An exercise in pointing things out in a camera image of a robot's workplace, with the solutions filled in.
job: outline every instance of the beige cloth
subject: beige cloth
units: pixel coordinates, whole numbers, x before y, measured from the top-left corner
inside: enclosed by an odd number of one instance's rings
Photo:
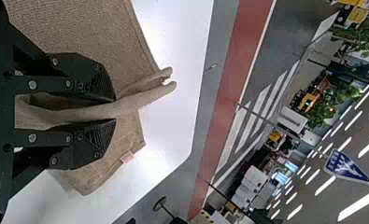
[[[82,195],[103,185],[122,165],[121,156],[145,145],[137,109],[165,96],[171,68],[159,70],[130,0],[7,0],[10,21],[46,52],[78,52],[102,63],[118,100],[92,105],[48,94],[17,97],[16,127],[45,130],[73,121],[116,118],[106,155],[62,176]]]

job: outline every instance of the metal bolt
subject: metal bolt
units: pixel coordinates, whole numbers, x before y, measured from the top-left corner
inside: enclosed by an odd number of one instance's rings
[[[57,58],[52,58],[52,63],[53,63],[54,66],[57,66],[59,61],[58,61]]]
[[[71,87],[71,81],[70,81],[70,80],[66,80],[66,81],[65,81],[65,86],[66,86],[67,88],[70,88],[70,87]]]
[[[82,139],[84,138],[84,135],[82,134],[82,133],[80,133],[79,135],[78,135],[78,137],[77,137],[77,139],[79,140],[79,141],[82,141]]]
[[[32,133],[29,135],[29,142],[34,143],[36,141],[36,135],[35,133]]]
[[[36,89],[36,82],[34,80],[29,81],[29,88],[32,91]]]
[[[58,163],[58,159],[56,157],[52,157],[52,159],[50,159],[50,164],[52,166],[55,166]]]
[[[84,89],[84,84],[82,82],[79,82],[78,89],[81,91]]]

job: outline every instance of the gray floor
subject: gray floor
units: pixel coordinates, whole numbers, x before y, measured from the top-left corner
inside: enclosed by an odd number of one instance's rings
[[[117,219],[115,223],[126,223],[132,217],[140,224],[168,223],[170,217],[167,214],[162,211],[152,212],[152,206],[164,195],[168,197],[167,207],[175,215],[184,218],[187,216],[237,5],[238,0],[216,0],[214,3],[206,55],[206,71],[202,83],[192,154],[183,165]],[[245,101],[255,101],[265,86],[274,83],[277,77],[298,61],[316,33],[320,22],[335,11],[335,7],[330,7],[329,4],[320,0],[278,0],[247,88]],[[213,64],[216,64],[217,67],[208,69]],[[225,173],[226,169],[237,160],[241,153],[230,158],[228,164],[221,169],[218,175]]]
[[[115,224],[126,223],[132,217],[135,218],[138,224],[169,223],[171,218],[166,213],[163,211],[154,213],[152,211],[152,206],[163,196],[167,196],[166,207],[173,214],[183,218],[187,217],[234,27],[238,2],[239,0],[216,0],[214,3],[192,154],[174,173],[117,219],[114,222]],[[208,69],[212,64],[216,64],[217,67]]]

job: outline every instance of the fabric tag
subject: fabric tag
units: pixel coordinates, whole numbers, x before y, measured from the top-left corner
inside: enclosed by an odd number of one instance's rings
[[[131,161],[132,159],[135,158],[135,155],[131,152],[131,151],[128,151],[126,152],[122,157],[121,157],[121,161],[123,163],[129,163],[129,161]]]

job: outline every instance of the crosswalk stripe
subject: crosswalk stripe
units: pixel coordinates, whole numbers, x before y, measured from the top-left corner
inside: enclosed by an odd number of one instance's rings
[[[219,165],[217,166],[218,172],[228,161],[231,155],[231,151],[233,150],[234,140],[236,139],[237,135],[239,134],[240,127],[242,126],[243,119],[246,116],[247,110],[244,108],[240,108],[239,111],[234,116],[234,122],[231,127],[230,133],[228,134],[227,141],[225,142],[224,149],[222,150]]]
[[[249,136],[251,129],[253,128],[254,122],[256,121],[256,116],[255,115],[250,115],[250,119],[248,119],[248,124],[246,125],[245,131],[243,131],[242,134],[242,138],[240,138],[240,142],[239,145],[237,145],[236,151],[234,152],[235,154],[239,151],[240,148],[242,148],[246,141],[248,140],[248,138],[244,138],[243,136]]]
[[[258,114],[263,106],[263,102],[265,101],[265,97],[269,92],[269,89],[271,89],[271,84],[269,84],[265,89],[263,89],[257,98],[256,104],[253,107],[253,112]],[[239,145],[237,146],[237,149],[235,153],[246,144],[246,141],[248,140],[248,136],[251,133],[251,129],[253,128],[254,121],[256,117],[254,115],[250,116],[250,119],[248,120],[248,124],[246,125],[245,131],[243,131],[242,136],[240,138]]]
[[[291,77],[292,77],[292,75],[294,75],[294,72],[297,69],[297,66],[298,66],[299,63],[300,63],[300,61],[298,61],[297,63],[295,63],[292,66],[292,68],[290,70],[290,73],[286,78],[286,81],[284,82],[282,88],[280,89],[280,93],[277,96],[277,100],[275,101],[274,105],[272,106],[271,111],[269,111],[269,115],[268,115],[267,119],[270,119],[272,117],[272,115],[274,115],[274,112],[277,109],[277,104],[280,102],[280,99],[282,98],[284,91],[286,90],[287,86],[289,85]]]
[[[272,89],[271,95],[269,96],[268,101],[266,102],[266,105],[265,105],[265,108],[263,109],[263,113],[261,114],[261,117],[265,118],[266,113],[268,113],[269,108],[271,107],[272,103],[274,102],[274,99],[277,96],[277,91],[279,90],[280,85],[282,84],[283,79],[284,79],[285,76],[286,76],[286,73],[283,73],[277,79],[277,83],[275,83],[275,86]]]
[[[261,126],[263,125],[263,120],[262,119],[259,119],[259,121],[257,122],[257,126],[256,128],[254,129],[254,132],[251,134],[251,137],[254,136],[254,134],[260,130]]]
[[[214,187],[218,187],[222,181],[231,173],[231,171],[236,168],[236,166],[250,153],[250,151],[257,145],[257,143],[261,140],[261,137],[263,136],[263,133],[261,133],[257,139],[254,140],[254,142],[251,144],[248,149],[237,159],[234,164],[213,184]],[[212,193],[213,190],[209,191],[206,195],[208,197],[210,193]]]
[[[254,105],[254,108],[253,108],[254,113],[256,113],[256,114],[260,113],[260,109],[263,106],[263,102],[265,101],[265,97],[268,94],[269,89],[271,89],[271,84],[269,84],[267,87],[265,87],[265,89],[263,89],[260,92],[260,94],[257,98],[256,104]]]

